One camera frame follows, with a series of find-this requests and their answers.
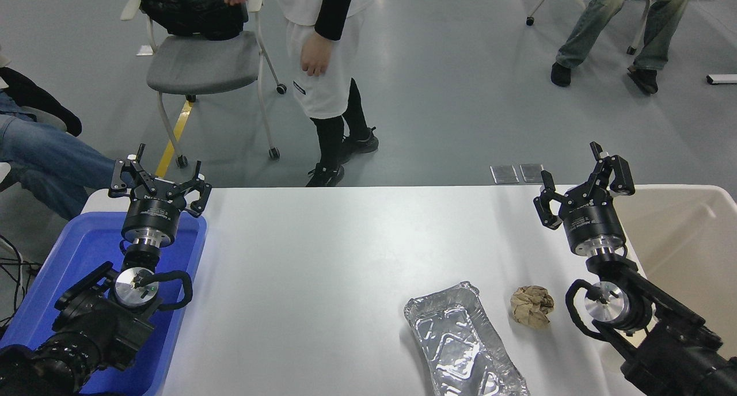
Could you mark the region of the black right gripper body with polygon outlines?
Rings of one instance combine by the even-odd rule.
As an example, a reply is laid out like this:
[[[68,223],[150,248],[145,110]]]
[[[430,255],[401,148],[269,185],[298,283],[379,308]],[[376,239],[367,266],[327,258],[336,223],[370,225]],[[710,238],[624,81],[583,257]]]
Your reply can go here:
[[[626,243],[626,236],[613,205],[585,205],[563,217],[569,249],[584,251],[584,243],[591,239],[613,239],[614,248]]]

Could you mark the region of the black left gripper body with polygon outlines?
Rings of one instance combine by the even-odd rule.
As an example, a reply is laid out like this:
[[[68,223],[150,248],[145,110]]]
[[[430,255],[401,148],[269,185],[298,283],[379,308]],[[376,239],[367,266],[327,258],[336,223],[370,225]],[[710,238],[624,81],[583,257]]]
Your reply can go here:
[[[132,199],[122,226],[122,237],[139,239],[151,235],[156,239],[174,239],[181,210],[172,202],[145,197]]]

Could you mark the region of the person's left hand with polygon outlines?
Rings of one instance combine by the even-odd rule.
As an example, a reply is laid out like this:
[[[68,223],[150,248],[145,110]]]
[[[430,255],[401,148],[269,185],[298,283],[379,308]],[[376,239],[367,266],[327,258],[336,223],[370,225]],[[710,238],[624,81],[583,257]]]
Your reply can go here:
[[[332,56],[334,41],[326,39],[318,32],[308,35],[302,46],[300,64],[302,71],[310,77],[325,74]]]

